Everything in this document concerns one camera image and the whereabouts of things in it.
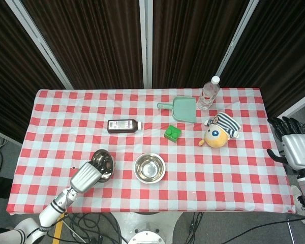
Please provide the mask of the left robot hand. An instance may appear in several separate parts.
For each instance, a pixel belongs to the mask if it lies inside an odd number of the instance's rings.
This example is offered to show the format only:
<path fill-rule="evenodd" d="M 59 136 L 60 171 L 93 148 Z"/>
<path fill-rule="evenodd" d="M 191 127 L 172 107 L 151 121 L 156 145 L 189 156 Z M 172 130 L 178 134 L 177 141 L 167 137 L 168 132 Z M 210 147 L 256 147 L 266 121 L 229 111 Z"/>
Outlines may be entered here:
<path fill-rule="evenodd" d="M 103 175 L 111 175 L 114 169 L 112 159 L 102 161 L 88 161 L 71 178 L 71 187 L 77 193 L 85 193 L 92 188 Z"/>

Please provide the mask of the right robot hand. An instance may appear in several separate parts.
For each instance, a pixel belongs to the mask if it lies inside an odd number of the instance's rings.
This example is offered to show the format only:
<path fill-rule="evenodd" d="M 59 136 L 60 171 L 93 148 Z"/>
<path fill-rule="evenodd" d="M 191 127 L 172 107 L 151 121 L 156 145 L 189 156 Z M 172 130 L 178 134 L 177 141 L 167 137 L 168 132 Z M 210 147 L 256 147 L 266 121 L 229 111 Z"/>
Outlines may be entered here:
<path fill-rule="evenodd" d="M 269 118 L 268 122 L 274 128 L 276 137 L 280 140 L 283 155 L 277 156 L 271 149 L 267 150 L 271 159 L 288 165 L 300 176 L 305 175 L 305 123 L 302 124 L 294 118 L 283 116 Z"/>

